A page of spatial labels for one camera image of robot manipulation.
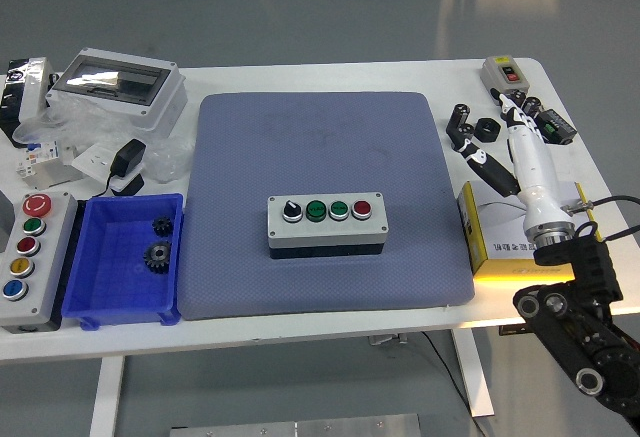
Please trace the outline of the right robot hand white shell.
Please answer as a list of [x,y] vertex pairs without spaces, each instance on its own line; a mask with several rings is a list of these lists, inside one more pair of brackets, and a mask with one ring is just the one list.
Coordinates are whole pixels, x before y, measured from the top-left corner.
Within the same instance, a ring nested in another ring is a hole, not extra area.
[[461,154],[475,174],[501,196],[514,195],[525,206],[523,228],[530,243],[541,248],[571,239],[575,226],[569,214],[561,208],[555,166],[533,118],[526,115],[511,96],[495,88],[490,93],[501,106],[513,169],[507,170],[463,132],[462,126],[469,113],[464,104],[454,107],[446,126],[453,150]]

